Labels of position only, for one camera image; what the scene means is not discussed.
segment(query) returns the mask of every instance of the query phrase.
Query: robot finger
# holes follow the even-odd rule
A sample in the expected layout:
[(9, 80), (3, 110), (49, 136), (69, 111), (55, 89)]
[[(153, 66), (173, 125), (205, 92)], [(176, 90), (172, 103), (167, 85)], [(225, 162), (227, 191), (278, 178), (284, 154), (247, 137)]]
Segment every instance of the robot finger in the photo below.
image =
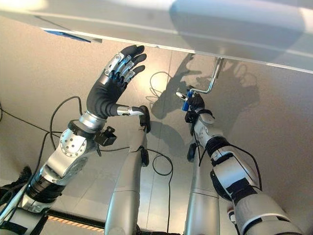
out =
[(129, 61), (131, 60), (131, 56), (128, 55), (126, 56), (119, 64), (116, 65), (116, 68), (113, 68), (116, 73), (118, 72), (122, 72), (124, 70), (124, 68), (126, 67), (126, 65), (129, 63)]
[(126, 47), (121, 50), (121, 52), (117, 53), (104, 67), (103, 75), (109, 76), (109, 74), (116, 70), (117, 68), (121, 69), (130, 59), (144, 50), (144, 46), (137, 47), (136, 45), (132, 45)]
[(132, 53), (129, 53), (127, 55), (130, 55), (132, 58), (134, 58), (135, 56), (143, 53), (144, 50), (145, 50), (144, 46), (138, 46), (136, 50), (134, 50)]
[(138, 66), (136, 68), (134, 68), (133, 70), (129, 71), (126, 75), (125, 75), (125, 78), (124, 78), (124, 84), (128, 84), (132, 79), (133, 77), (135, 77), (138, 73), (142, 72), (145, 70), (145, 66), (144, 65), (141, 65), (141, 66)]
[(134, 66), (136, 66), (138, 63), (144, 61), (147, 58), (146, 54), (141, 54), (139, 56), (134, 57), (131, 61), (129, 61), (124, 69), (121, 72), (121, 76), (126, 76), (126, 74), (131, 70), (131, 68), (133, 68)]

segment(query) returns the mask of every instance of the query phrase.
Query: white panel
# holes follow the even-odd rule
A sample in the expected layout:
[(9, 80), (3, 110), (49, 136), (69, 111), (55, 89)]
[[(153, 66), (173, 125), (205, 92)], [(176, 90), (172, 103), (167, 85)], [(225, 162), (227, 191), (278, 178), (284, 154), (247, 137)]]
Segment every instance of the white panel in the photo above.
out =
[(0, 11), (43, 28), (313, 72), (310, 0), (1, 0)]

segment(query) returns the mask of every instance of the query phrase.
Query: robot forearm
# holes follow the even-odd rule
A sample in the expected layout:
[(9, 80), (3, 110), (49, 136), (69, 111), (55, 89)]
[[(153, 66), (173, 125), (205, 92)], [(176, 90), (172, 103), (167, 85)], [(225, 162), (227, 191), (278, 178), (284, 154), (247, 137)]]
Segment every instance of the robot forearm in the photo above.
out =
[(257, 177), (220, 131), (213, 128), (211, 113), (199, 115), (195, 132), (205, 147), (213, 169), (210, 173), (216, 192), (232, 201), (236, 223), (242, 235), (302, 234), (287, 214), (257, 187)]

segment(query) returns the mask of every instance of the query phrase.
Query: blue gripper part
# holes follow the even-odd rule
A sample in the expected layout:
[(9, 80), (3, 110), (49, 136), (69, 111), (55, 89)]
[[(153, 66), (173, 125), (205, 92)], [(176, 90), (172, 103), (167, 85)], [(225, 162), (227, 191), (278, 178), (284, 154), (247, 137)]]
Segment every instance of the blue gripper part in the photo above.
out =
[[(187, 93), (187, 96), (188, 97), (192, 97), (192, 92), (191, 91), (188, 91), (188, 93)], [(184, 102), (184, 105), (182, 106), (182, 110), (183, 111), (188, 111), (189, 110), (189, 104), (185, 101)]]

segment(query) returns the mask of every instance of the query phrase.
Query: metal rod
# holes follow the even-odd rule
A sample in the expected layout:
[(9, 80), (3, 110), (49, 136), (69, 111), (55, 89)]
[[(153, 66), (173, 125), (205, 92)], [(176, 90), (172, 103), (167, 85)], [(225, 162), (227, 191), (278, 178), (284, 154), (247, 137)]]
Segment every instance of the metal rod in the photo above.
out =
[(211, 79), (211, 82), (210, 82), (207, 90), (200, 90), (200, 89), (192, 88), (192, 89), (190, 89), (190, 91), (191, 92), (204, 93), (204, 94), (210, 93), (212, 88), (213, 88), (215, 80), (218, 78), (218, 76), (222, 70), (223, 62), (224, 62), (224, 58), (222, 58), (222, 57), (217, 58), (214, 69), (212, 71), (212, 75), (211, 75), (212, 79)]

